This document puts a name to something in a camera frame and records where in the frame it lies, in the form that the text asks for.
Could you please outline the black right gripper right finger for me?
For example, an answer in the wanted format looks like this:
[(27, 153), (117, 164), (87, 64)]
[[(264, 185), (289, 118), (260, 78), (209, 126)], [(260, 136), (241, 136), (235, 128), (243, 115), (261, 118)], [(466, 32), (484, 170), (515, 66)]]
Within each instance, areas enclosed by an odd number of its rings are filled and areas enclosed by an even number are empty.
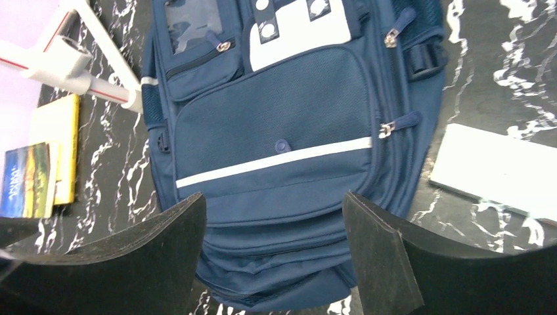
[(556, 246), (514, 255), (440, 236), (348, 192), (342, 202), (365, 314), (555, 314)]

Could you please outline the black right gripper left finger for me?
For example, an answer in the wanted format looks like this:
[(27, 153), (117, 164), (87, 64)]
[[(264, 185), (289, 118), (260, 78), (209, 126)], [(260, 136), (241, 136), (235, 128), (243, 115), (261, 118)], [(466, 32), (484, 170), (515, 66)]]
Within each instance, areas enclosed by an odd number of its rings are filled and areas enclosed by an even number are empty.
[(206, 229), (195, 193), (63, 255), (1, 257), (2, 314), (186, 314)]

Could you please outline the Animal Farm book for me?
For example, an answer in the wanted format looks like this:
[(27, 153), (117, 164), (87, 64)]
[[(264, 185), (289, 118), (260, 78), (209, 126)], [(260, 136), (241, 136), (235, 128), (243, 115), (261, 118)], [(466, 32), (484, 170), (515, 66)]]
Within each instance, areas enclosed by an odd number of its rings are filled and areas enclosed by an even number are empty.
[(5, 152), (1, 216), (49, 218), (53, 212), (59, 147), (40, 142)]

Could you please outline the yellow book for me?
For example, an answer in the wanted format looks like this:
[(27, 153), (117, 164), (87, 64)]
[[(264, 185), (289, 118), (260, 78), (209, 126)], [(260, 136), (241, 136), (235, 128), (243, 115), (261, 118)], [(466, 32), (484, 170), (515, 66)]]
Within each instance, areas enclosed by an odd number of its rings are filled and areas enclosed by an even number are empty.
[(69, 94), (32, 111), (30, 142), (58, 146), (55, 205), (74, 202), (80, 97)]

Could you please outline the navy blue student backpack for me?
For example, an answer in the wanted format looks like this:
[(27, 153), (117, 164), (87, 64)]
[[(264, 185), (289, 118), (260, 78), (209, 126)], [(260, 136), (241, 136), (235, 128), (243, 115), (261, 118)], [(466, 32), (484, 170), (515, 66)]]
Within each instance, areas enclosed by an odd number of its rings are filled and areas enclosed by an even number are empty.
[(142, 97), (167, 210), (200, 192), (196, 279), (225, 306), (313, 308), (357, 285), (348, 192), (398, 217), (432, 141), (440, 1), (154, 1)]

